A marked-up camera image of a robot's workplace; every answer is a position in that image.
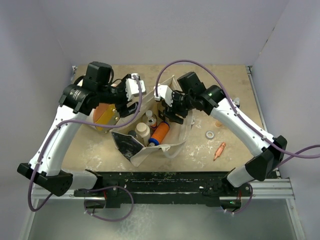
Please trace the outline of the canvas tote bag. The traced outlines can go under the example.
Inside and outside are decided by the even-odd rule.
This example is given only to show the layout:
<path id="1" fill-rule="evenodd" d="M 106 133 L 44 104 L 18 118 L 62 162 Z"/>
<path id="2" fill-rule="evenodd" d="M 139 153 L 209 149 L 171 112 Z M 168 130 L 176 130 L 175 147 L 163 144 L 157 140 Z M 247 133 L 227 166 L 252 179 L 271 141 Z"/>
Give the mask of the canvas tote bag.
<path id="1" fill-rule="evenodd" d="M 189 138 L 194 123 L 192 110 L 186 112 L 182 124 L 163 116 L 165 108 L 155 100 L 154 94 L 154 90 L 148 90 L 142 97 L 139 114 L 133 122 L 111 130 L 117 150 L 135 167 L 157 151 L 162 151 L 161 157 L 175 158 Z"/>

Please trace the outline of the small clear bottle white cap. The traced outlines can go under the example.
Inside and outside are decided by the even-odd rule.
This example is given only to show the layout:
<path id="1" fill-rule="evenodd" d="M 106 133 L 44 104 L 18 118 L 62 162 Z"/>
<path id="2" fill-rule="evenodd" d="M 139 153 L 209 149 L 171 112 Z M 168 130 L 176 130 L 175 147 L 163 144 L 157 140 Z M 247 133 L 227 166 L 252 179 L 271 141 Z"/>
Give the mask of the small clear bottle white cap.
<path id="1" fill-rule="evenodd" d="M 158 126 L 158 123 L 157 123 L 157 117 L 155 116 L 155 114 L 151 110 L 147 110 L 145 112 L 145 116 L 147 118 L 146 123 L 149 125 L 149 127 L 152 129 L 156 129 Z"/>

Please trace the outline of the orange bottle blue pump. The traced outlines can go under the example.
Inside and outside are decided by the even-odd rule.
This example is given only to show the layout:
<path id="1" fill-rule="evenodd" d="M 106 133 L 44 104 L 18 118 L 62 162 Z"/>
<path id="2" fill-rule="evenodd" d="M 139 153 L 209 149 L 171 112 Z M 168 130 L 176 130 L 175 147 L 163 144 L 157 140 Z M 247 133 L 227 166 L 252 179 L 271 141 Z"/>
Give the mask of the orange bottle blue pump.
<path id="1" fill-rule="evenodd" d="M 169 129 L 170 125 L 167 122 L 162 121 L 151 135 L 148 146 L 153 147 L 160 145 L 169 132 Z"/>

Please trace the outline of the white bottle beige cap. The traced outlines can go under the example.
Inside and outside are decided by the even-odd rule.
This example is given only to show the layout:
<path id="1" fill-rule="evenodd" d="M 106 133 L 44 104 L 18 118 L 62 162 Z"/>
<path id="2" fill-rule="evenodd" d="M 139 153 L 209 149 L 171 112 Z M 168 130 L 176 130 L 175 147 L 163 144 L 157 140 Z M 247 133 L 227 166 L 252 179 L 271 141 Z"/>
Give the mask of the white bottle beige cap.
<path id="1" fill-rule="evenodd" d="M 136 133 L 142 138 L 145 146 L 149 145 L 149 139 L 151 137 L 150 127 L 144 122 L 139 122 L 135 128 Z"/>

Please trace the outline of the small square bottle dark cap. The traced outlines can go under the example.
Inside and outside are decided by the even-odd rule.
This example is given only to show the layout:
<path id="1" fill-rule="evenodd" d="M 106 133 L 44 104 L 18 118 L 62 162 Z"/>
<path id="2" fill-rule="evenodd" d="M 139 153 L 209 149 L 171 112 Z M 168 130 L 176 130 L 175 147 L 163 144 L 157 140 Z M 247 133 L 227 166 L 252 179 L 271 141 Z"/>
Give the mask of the small square bottle dark cap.
<path id="1" fill-rule="evenodd" d="M 128 131 L 128 135 L 132 136 L 134 139 L 137 139 L 137 133 L 135 130 Z"/>

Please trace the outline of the clear square bottle dark cap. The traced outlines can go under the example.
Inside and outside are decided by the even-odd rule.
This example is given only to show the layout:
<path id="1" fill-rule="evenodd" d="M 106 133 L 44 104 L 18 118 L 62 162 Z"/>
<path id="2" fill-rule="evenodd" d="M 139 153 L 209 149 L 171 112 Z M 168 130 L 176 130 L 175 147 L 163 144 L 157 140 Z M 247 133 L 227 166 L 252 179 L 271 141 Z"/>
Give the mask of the clear square bottle dark cap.
<path id="1" fill-rule="evenodd" d="M 163 100 L 157 102 L 157 116 L 161 121 L 166 121 L 166 116 L 164 115 L 165 108 L 166 103 Z"/>

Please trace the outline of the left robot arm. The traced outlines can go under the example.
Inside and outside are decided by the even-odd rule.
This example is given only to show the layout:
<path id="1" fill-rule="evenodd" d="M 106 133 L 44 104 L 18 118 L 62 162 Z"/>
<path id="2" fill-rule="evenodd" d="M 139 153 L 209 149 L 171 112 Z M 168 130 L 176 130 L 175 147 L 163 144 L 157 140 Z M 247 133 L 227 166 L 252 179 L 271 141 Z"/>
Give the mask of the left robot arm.
<path id="1" fill-rule="evenodd" d="M 62 163 L 75 134 L 86 124 L 92 110 L 99 104 L 109 104 L 115 105 L 122 118 L 138 113 L 138 102 L 127 104 L 146 91 L 139 74 L 127 74 L 116 86 L 112 82 L 114 75 L 111 65 L 93 61 L 85 75 L 63 90 L 47 136 L 34 157 L 19 164 L 19 174 L 58 197 L 71 188 L 75 176 L 62 170 Z"/>

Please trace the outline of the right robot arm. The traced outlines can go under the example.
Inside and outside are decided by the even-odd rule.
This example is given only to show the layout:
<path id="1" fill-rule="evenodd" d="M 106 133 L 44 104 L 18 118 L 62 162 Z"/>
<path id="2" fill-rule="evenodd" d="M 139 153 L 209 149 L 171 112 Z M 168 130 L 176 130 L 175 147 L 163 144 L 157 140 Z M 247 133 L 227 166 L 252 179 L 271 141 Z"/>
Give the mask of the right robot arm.
<path id="1" fill-rule="evenodd" d="M 164 106 L 163 115 L 170 121 L 183 124 L 191 110 L 205 112 L 218 120 L 236 135 L 253 158 L 241 167 L 232 169 L 223 179 L 222 190 L 228 196 L 235 195 L 243 184 L 264 181 L 281 163 L 287 140 L 274 137 L 250 118 L 233 102 L 228 101 L 223 90 L 212 85 L 205 87 L 195 72 L 188 72 L 177 80 L 181 90 L 158 85 L 154 98 Z"/>

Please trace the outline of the white round container orange lid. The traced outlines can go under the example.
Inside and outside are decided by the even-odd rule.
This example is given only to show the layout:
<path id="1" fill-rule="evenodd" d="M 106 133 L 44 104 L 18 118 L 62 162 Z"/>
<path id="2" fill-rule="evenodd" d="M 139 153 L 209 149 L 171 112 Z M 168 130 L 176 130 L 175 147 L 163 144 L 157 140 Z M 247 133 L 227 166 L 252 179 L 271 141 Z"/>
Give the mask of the white round container orange lid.
<path id="1" fill-rule="evenodd" d="M 74 84 L 77 86 L 82 86 L 83 76 L 78 77 Z M 85 100 L 84 103 L 92 107 L 98 102 L 97 97 L 89 96 L 88 101 Z M 85 121 L 88 123 L 99 124 L 99 125 L 115 125 L 118 122 L 118 114 L 116 113 L 116 108 L 114 105 L 107 104 L 107 103 L 99 103 L 96 108 L 92 108 L 89 115 L 87 115 Z M 95 125 L 89 125 L 92 128 L 107 133 L 109 128 L 106 127 L 99 127 Z"/>

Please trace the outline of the beige tube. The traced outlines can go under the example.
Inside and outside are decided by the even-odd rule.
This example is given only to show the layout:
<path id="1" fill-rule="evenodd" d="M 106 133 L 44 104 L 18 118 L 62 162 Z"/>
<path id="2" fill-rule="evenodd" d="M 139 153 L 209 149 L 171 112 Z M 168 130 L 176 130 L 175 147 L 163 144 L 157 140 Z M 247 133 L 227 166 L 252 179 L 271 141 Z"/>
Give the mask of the beige tube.
<path id="1" fill-rule="evenodd" d="M 215 122 L 215 125 L 216 125 L 217 127 L 221 127 L 223 124 L 222 124 L 220 121 L 216 121 L 216 122 Z"/>

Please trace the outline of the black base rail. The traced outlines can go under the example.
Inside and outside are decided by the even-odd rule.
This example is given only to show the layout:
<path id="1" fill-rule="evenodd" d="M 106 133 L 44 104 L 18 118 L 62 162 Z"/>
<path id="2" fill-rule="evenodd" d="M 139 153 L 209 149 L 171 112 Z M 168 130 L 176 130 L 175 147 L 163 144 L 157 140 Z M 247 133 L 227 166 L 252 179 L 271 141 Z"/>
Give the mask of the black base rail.
<path id="1" fill-rule="evenodd" d="M 93 190 L 78 189 L 76 197 L 92 200 L 105 208 L 122 204 L 205 205 L 239 209 L 241 198 L 252 190 L 245 183 L 228 186 L 225 171 L 111 172 L 99 171 Z"/>

